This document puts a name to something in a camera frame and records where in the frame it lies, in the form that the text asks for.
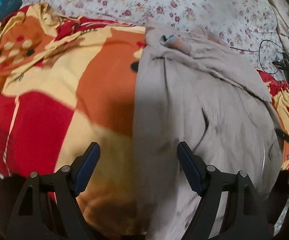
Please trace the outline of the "red orange yellow blanket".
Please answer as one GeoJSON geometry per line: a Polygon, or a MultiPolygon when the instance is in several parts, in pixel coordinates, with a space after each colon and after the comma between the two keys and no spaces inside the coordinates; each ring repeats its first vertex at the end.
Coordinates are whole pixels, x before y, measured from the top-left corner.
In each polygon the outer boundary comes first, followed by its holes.
{"type": "Polygon", "coordinates": [[[21,8],[0,23],[0,177],[70,165],[91,142],[101,157],[77,197],[109,238],[146,236],[136,204],[136,75],[145,28],[21,8]]]}

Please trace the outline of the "floral white bed sheet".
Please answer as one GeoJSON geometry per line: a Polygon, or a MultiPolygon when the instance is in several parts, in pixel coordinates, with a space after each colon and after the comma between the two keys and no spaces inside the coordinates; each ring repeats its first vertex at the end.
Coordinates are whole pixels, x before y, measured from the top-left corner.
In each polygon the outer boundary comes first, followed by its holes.
{"type": "Polygon", "coordinates": [[[197,26],[246,56],[257,69],[277,73],[282,59],[277,17],[268,0],[22,0],[46,2],[66,16],[86,16],[145,25],[148,19],[189,32],[197,26]]]}

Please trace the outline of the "grey tripod with black mount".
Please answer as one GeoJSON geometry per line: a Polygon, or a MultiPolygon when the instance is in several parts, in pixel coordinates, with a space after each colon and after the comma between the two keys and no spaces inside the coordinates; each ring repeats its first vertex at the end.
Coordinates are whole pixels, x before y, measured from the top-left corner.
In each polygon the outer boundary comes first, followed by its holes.
{"type": "Polygon", "coordinates": [[[287,82],[289,84],[289,55],[286,52],[283,52],[282,55],[283,55],[283,59],[281,59],[280,61],[278,60],[272,61],[272,64],[278,70],[281,70],[284,73],[287,79],[287,82]]]}

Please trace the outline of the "beige grey zip jacket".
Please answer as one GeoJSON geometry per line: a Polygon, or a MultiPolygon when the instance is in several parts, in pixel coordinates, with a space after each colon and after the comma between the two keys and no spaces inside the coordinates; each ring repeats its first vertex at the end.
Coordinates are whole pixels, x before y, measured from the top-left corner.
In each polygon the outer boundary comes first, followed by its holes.
{"type": "Polygon", "coordinates": [[[244,170],[261,200],[282,164],[281,126],[256,69],[201,27],[189,33],[149,20],[136,75],[136,204],[146,239],[181,239],[200,197],[176,156],[186,142],[205,163],[244,170]]]}

